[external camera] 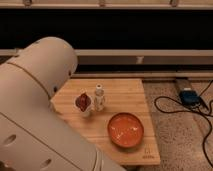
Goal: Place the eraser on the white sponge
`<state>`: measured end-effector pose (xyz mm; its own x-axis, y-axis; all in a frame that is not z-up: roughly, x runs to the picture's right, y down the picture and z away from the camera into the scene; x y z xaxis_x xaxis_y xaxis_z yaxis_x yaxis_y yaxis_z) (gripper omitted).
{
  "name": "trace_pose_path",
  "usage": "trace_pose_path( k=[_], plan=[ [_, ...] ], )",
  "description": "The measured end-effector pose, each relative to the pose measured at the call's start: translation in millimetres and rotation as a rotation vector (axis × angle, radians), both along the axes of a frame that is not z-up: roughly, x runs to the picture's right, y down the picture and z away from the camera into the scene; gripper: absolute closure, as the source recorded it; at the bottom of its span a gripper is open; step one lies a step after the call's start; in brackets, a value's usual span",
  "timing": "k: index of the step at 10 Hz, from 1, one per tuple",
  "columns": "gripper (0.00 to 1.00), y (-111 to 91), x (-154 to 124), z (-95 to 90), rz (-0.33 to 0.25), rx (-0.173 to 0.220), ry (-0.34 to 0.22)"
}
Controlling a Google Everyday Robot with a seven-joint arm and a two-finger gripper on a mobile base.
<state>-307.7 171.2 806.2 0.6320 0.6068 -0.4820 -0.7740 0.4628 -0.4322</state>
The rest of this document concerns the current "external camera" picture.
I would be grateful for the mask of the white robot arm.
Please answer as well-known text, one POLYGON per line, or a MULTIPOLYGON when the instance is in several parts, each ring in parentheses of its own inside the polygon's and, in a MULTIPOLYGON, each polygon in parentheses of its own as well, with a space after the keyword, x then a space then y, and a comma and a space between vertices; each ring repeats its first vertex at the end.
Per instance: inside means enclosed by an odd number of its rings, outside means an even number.
POLYGON ((125 171, 57 116, 51 98, 77 68, 74 49, 42 38, 0 65, 0 161, 15 171, 125 171))

